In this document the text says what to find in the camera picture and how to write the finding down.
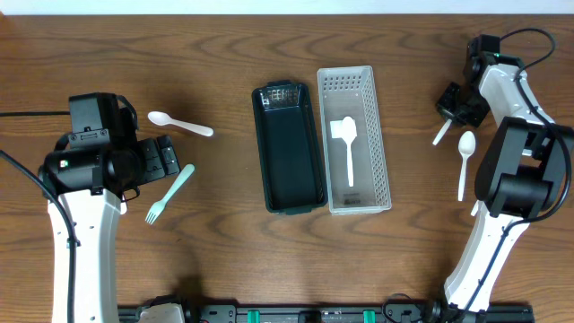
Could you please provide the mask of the white plastic spoon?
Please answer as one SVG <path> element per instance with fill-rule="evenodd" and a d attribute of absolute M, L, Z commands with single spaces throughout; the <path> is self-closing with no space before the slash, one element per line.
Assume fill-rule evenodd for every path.
<path fill-rule="evenodd" d="M 442 128 L 439 130 L 439 132 L 436 134 L 435 138 L 432 141 L 433 145 L 437 145 L 441 139 L 443 138 L 443 136 L 447 133 L 447 131 L 449 130 L 450 126 L 452 124 L 452 120 L 451 119 L 447 119 L 445 124 L 442 126 Z"/>
<path fill-rule="evenodd" d="M 474 154 L 476 149 L 476 139 L 472 131 L 466 131 L 460 137 L 458 151 L 462 158 L 461 171 L 458 181 L 457 200 L 462 202 L 465 193 L 465 179 L 468 159 Z"/>
<path fill-rule="evenodd" d="M 203 136 L 213 136 L 214 131 L 210 127 L 205 127 L 172 118 L 169 114 L 160 111 L 152 111 L 147 115 L 148 119 L 157 126 L 176 126 L 186 129 L 187 131 Z"/>
<path fill-rule="evenodd" d="M 352 164 L 352 142 L 357 136 L 356 124 L 353 118 L 344 117 L 341 124 L 342 139 L 346 144 L 346 159 L 347 159 L 347 174 L 348 184 L 350 187 L 354 185 L 353 164 Z"/>

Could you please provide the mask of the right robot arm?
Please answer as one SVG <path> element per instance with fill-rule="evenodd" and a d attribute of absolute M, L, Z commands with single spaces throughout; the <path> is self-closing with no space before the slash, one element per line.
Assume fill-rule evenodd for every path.
<path fill-rule="evenodd" d="M 494 283 L 520 235 L 555 214 L 571 183 L 573 129 L 538 104 L 521 58 L 500 51 L 501 37 L 469 41 L 465 83 L 451 83 L 437 102 L 447 124 L 478 127 L 493 115 L 498 130 L 474 182 L 471 237 L 429 322 L 484 322 Z"/>

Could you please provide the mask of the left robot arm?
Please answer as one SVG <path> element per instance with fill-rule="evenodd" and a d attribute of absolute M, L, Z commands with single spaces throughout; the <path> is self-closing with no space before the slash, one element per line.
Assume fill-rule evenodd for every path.
<path fill-rule="evenodd" d="M 39 167 L 55 242 L 55 322 L 117 322 L 115 242 L 128 190 L 180 172 L 169 136 L 140 140 L 121 95 L 69 99 L 71 132 Z"/>

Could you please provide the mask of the mint green plastic fork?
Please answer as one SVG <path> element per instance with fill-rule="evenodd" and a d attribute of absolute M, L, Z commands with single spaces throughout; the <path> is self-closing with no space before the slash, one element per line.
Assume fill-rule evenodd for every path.
<path fill-rule="evenodd" d="M 148 214 L 145 217 L 145 221 L 148 224 L 154 224 L 156 220 L 160 217 L 161 213 L 164 211 L 167 203 L 173 198 L 173 196 L 178 192 L 178 190 L 186 183 L 186 181 L 193 175 L 196 167 L 193 164 L 187 164 L 183 170 L 176 177 L 171 187 L 168 189 L 164 197 L 156 201 L 150 208 Z"/>

